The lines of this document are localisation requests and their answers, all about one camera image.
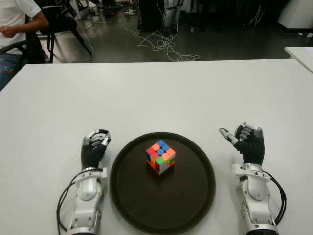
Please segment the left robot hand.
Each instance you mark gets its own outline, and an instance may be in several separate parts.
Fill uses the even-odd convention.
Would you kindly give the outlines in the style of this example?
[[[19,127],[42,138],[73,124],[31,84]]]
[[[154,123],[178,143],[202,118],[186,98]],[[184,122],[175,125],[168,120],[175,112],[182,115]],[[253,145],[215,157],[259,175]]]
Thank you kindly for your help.
[[[93,130],[83,138],[81,147],[82,170],[91,167],[98,168],[110,141],[111,135],[105,129]]]

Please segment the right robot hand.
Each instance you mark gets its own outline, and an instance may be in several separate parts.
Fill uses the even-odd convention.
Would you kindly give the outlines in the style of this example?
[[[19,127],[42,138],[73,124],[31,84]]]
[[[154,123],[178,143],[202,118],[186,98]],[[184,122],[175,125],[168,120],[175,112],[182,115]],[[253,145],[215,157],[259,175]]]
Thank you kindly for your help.
[[[220,128],[221,135],[242,154],[243,163],[262,166],[265,155],[264,135],[261,127],[249,123],[240,123],[232,134],[225,128]]]

